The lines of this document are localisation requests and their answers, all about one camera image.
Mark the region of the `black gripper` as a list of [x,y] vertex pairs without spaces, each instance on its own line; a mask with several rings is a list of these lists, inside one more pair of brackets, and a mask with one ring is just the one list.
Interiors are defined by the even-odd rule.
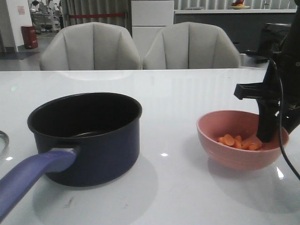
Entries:
[[278,101],[280,108],[280,128],[288,134],[300,125],[300,61],[269,60],[262,82],[237,84],[234,96],[239,100],[256,99],[259,121],[256,136],[268,143],[277,130]]

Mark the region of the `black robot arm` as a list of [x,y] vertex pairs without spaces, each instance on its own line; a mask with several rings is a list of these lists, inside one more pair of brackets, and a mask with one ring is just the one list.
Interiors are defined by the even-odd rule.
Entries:
[[237,84],[234,95],[255,99],[259,109],[256,136],[269,142],[278,125],[291,133],[300,124],[300,12],[297,10],[279,51],[264,45],[250,55],[267,58],[264,79],[258,83]]

